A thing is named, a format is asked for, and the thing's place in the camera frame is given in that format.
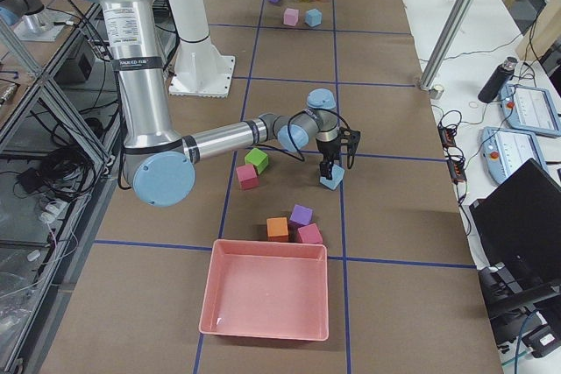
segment brown table surface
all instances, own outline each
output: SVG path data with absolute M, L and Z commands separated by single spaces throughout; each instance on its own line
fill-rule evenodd
M 232 175 L 245 151 L 198 164 L 171 208 L 116 191 L 41 372 L 501 373 L 401 0 L 205 3 L 235 80 L 227 99 L 171 96 L 179 132 L 294 114 L 329 88 L 360 155 L 336 191 L 319 185 L 312 145 L 305 163 L 270 152 L 249 191 Z M 283 27 L 287 6 L 323 23 Z M 330 338 L 200 335 L 213 242 L 264 240 L 266 219 L 296 203 L 329 251 Z

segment green cube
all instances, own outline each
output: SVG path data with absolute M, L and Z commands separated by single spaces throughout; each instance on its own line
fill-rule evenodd
M 257 174 L 261 174 L 269 165 L 269 156 L 260 149 L 253 148 L 245 155 L 244 161 L 246 164 L 252 164 L 257 170 Z

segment orange cube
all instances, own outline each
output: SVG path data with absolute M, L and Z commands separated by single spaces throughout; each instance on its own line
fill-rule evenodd
M 269 241 L 288 243 L 287 218 L 268 218 L 266 220 L 266 236 Z

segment black thermos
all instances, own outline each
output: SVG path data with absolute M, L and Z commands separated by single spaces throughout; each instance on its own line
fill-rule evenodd
M 513 74 L 515 74 L 515 67 L 518 60 L 514 57 L 507 57 L 504 63 L 499 65 L 485 84 L 485 87 L 481 89 L 478 99 L 482 102 L 491 102 L 496 98 L 496 96 L 501 92 L 502 87 L 512 79 Z

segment white desk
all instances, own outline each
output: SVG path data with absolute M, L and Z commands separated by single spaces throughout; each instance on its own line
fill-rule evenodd
M 424 68 L 426 61 L 423 60 L 430 57 L 453 2 L 448 0 L 403 0 L 403 2 L 405 3 L 411 33 L 415 37 L 417 55 L 421 60 L 422 68 Z M 512 41 L 517 35 L 520 35 L 520 31 L 501 0 L 475 0 L 446 57 L 463 52 L 493 50 L 497 46 Z M 444 85 L 445 92 L 440 100 L 432 103 L 443 109 L 444 112 L 450 109 L 461 111 L 464 121 L 474 123 L 481 121 L 485 104 L 477 99 L 477 95 L 491 73 L 507 56 L 516 57 L 515 49 L 521 40 L 522 35 L 512 44 L 492 53 L 475 53 L 446 60 L 435 79 L 435 83 Z M 536 72 L 536 85 L 540 88 L 547 88 L 551 92 L 557 110 L 561 112 L 561 99 L 542 67 L 535 64 L 533 68 Z M 516 68 L 515 74 L 519 74 L 519 72 L 520 65 Z M 522 84 L 533 86 L 532 81 L 523 81 Z M 440 116 L 440 111 L 435 109 L 436 121 L 440 120 Z M 487 106 L 482 123 L 475 125 L 461 124 L 459 126 L 456 143 L 467 159 L 478 150 L 482 129 L 486 126 L 498 127 L 503 118 L 500 106 L 497 103 L 492 103 Z M 444 124 L 456 123 L 457 121 L 458 114 L 454 113 L 450 116 L 450 120 L 446 119 L 444 121 Z M 546 160 L 561 160 L 561 138 L 538 137 L 538 142 Z M 559 180 L 557 167 L 559 166 L 549 166 L 550 175 L 555 180 Z M 468 193 L 465 204 L 470 204 L 478 198 L 487 197 L 496 188 L 488 174 L 481 154 L 471 160 L 466 169 L 466 176 Z M 460 194 L 464 192 L 464 189 L 465 186 L 459 186 Z M 470 246 L 476 265 L 482 267 L 485 264 L 485 259 L 477 236 L 470 235 Z M 506 361 L 512 356 L 514 356 L 514 351 L 501 356 L 501 359 Z M 559 367 L 561 367 L 561 350 L 558 349 L 541 359 L 522 357 L 518 371 L 523 374 L 558 374 Z M 514 372 L 513 364 L 504 367 L 504 371 L 505 373 Z

